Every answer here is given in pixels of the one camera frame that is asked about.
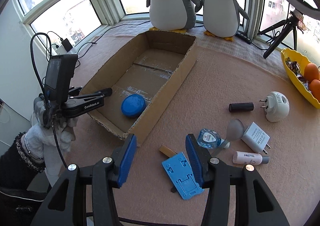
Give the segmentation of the black sleeved left forearm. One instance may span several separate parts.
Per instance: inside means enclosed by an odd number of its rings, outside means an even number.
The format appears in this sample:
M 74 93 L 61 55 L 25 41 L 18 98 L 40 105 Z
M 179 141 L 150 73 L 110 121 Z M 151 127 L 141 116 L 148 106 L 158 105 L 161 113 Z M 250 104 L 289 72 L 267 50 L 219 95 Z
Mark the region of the black sleeved left forearm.
M 29 152 L 25 133 L 19 133 L 1 156 L 1 225 L 30 225 L 46 198 L 45 192 L 28 190 L 45 168 L 44 160 Z

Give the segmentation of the white gloved left hand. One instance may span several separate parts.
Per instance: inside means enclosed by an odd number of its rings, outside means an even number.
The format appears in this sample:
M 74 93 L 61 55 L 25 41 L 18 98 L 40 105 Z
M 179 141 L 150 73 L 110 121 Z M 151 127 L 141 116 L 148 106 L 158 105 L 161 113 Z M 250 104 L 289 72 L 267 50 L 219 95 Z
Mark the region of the white gloved left hand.
M 44 128 L 40 122 L 33 125 L 21 138 L 23 150 L 37 165 L 44 165 L 47 179 L 53 186 L 62 167 L 58 153 L 65 154 L 71 150 L 71 142 L 75 140 L 74 127 L 78 118 L 57 121 L 52 128 Z

